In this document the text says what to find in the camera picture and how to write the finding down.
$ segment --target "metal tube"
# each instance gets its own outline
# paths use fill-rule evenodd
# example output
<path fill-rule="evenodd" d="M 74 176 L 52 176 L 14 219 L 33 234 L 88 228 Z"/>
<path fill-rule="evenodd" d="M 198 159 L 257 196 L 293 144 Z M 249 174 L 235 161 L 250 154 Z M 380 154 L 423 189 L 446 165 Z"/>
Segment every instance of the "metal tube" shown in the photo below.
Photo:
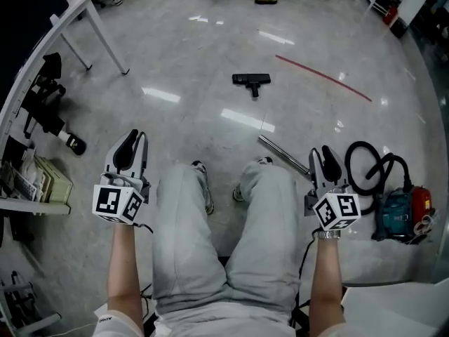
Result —
<path fill-rule="evenodd" d="M 290 154 L 282 150 L 278 145 L 275 145 L 272 141 L 268 140 L 265 136 L 259 135 L 259 140 L 276 151 L 282 159 L 284 159 L 295 169 L 297 169 L 302 175 L 304 175 L 305 178 L 308 178 L 310 180 L 310 170 L 306 166 L 304 166 Z"/>

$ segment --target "white desk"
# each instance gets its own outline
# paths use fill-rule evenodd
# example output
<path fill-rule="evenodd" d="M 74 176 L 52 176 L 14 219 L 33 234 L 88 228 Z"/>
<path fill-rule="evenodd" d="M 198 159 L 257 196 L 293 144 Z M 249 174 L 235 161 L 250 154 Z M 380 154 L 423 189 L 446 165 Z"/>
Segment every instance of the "white desk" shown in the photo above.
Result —
<path fill-rule="evenodd" d="M 112 38 L 106 31 L 103 22 L 100 19 L 91 0 L 73 0 L 70 1 L 69 8 L 62 14 L 60 18 L 52 17 L 52 29 L 43 37 L 32 54 L 24 64 L 17 77 L 15 78 L 13 87 L 0 111 L 0 162 L 2 162 L 6 141 L 8 140 L 9 130 L 14 118 L 17 116 L 18 110 L 27 94 L 30 84 L 38 74 L 41 68 L 41 59 L 53 42 L 61 36 L 69 45 L 71 50 L 80 59 L 86 69 L 90 69 L 91 63 L 85 58 L 79 47 L 74 43 L 73 39 L 64 31 L 65 28 L 83 11 L 86 12 L 87 18 L 91 22 L 92 28 L 98 35 L 105 46 L 107 52 L 111 56 L 122 74 L 127 74 L 129 69 L 126 67 L 120 52 L 117 50 Z M 68 214 L 70 207 L 65 204 L 44 204 L 39 202 L 25 201 L 21 199 L 7 198 L 0 199 L 0 209 L 12 211 L 24 211 L 33 213 L 54 213 Z"/>

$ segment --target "red object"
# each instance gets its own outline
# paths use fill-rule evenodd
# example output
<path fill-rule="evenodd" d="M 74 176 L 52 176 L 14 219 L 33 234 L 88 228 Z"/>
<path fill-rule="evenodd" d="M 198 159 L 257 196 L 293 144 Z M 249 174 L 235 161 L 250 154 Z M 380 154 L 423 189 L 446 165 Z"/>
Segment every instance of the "red object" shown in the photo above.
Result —
<path fill-rule="evenodd" d="M 427 188 L 415 187 L 412 191 L 412 220 L 415 226 L 432 209 L 432 199 Z"/>
<path fill-rule="evenodd" d="M 307 66 L 302 65 L 302 64 L 300 64 L 300 63 L 298 63 L 298 62 L 289 60 L 289 59 L 287 59 L 287 58 L 283 58 L 282 56 L 279 56 L 279 55 L 275 55 L 275 56 L 276 56 L 278 59 L 281 59 L 281 60 L 284 60 L 284 61 L 286 61 L 286 62 L 289 62 L 290 64 L 296 65 L 296 66 L 298 66 L 298 67 L 301 67 L 302 69 L 306 69 L 307 71 L 313 72 L 314 74 L 317 74 L 318 76 L 324 77 L 324 78 L 327 79 L 327 80 L 330 80 L 330 81 L 332 81 L 332 82 L 335 82 L 336 84 L 339 84 L 340 86 L 343 86 L 343 87 L 347 88 L 348 90 L 350 90 L 350 91 L 356 93 L 357 95 L 360 95 L 362 98 L 365 98 L 366 100 L 370 101 L 371 103 L 373 102 L 373 100 L 371 100 L 367 95 L 364 95 L 364 94 L 362 94 L 361 92 L 358 92 L 357 90 L 353 89 L 351 86 L 345 85 L 345 84 L 343 84 L 342 82 L 340 82 L 340 81 L 338 81 L 338 80 L 335 80 L 335 79 L 333 79 L 332 77 L 330 77 L 330 76 L 328 76 L 328 75 L 323 74 L 322 72 L 316 71 L 316 70 L 314 70 L 314 69 L 311 69 L 310 67 L 307 67 Z"/>
<path fill-rule="evenodd" d="M 392 6 L 388 9 L 388 13 L 384 16 L 382 19 L 383 22 L 385 22 L 386 25 L 390 25 L 393 19 L 398 15 L 398 8 L 395 6 Z"/>

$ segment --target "gray pants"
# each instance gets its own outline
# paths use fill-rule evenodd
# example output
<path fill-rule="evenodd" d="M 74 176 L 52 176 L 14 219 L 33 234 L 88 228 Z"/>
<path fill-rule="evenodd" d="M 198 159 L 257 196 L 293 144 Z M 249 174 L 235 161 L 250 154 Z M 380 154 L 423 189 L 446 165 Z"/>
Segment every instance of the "gray pants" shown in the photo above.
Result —
<path fill-rule="evenodd" d="M 159 183 L 152 248 L 156 311 L 162 315 L 233 301 L 289 316 L 300 267 L 297 194 L 291 175 L 257 162 L 243 170 L 240 186 L 249 203 L 248 217 L 225 267 L 210 241 L 205 183 L 200 172 L 186 165 L 174 166 Z"/>

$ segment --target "forearm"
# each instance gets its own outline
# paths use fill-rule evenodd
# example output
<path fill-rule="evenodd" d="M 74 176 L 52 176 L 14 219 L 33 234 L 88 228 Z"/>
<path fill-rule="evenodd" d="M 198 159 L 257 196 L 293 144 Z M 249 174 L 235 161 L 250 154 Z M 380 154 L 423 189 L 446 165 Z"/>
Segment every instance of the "forearm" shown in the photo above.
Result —
<path fill-rule="evenodd" d="M 342 275 L 336 239 L 319 239 L 310 298 L 310 331 L 316 337 L 327 328 L 344 322 L 340 307 Z"/>
<path fill-rule="evenodd" d="M 142 303 L 135 260 L 134 227 L 116 224 L 107 279 L 108 310 L 128 315 L 142 328 Z"/>

